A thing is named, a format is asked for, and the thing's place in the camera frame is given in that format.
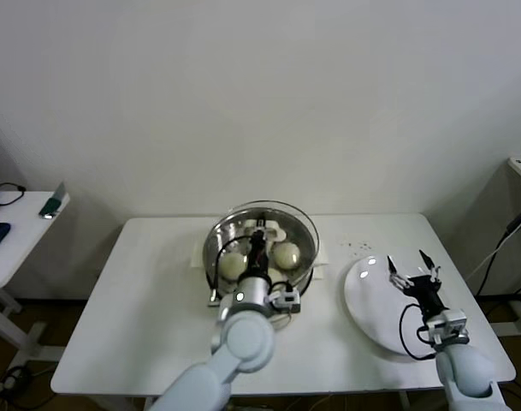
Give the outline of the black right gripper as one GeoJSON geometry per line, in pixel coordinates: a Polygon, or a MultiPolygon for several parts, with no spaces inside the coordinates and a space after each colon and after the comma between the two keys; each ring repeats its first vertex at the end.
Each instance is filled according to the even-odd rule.
{"type": "Polygon", "coordinates": [[[442,286],[440,279],[441,267],[436,265],[433,259],[423,250],[419,250],[419,253],[428,272],[423,276],[411,278],[399,274],[392,257],[388,255],[389,282],[395,288],[404,290],[405,295],[417,301],[424,318],[433,318],[447,310],[447,307],[438,295],[442,286]]]}

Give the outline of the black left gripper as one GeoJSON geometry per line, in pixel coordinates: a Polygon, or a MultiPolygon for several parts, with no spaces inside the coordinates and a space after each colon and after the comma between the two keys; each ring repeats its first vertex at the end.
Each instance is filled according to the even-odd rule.
{"type": "Polygon", "coordinates": [[[266,251],[267,241],[264,234],[267,234],[266,214],[262,212],[260,219],[252,220],[252,236],[250,239],[250,252],[248,253],[248,263],[246,275],[248,277],[267,277],[269,269],[269,257],[266,251]]]}

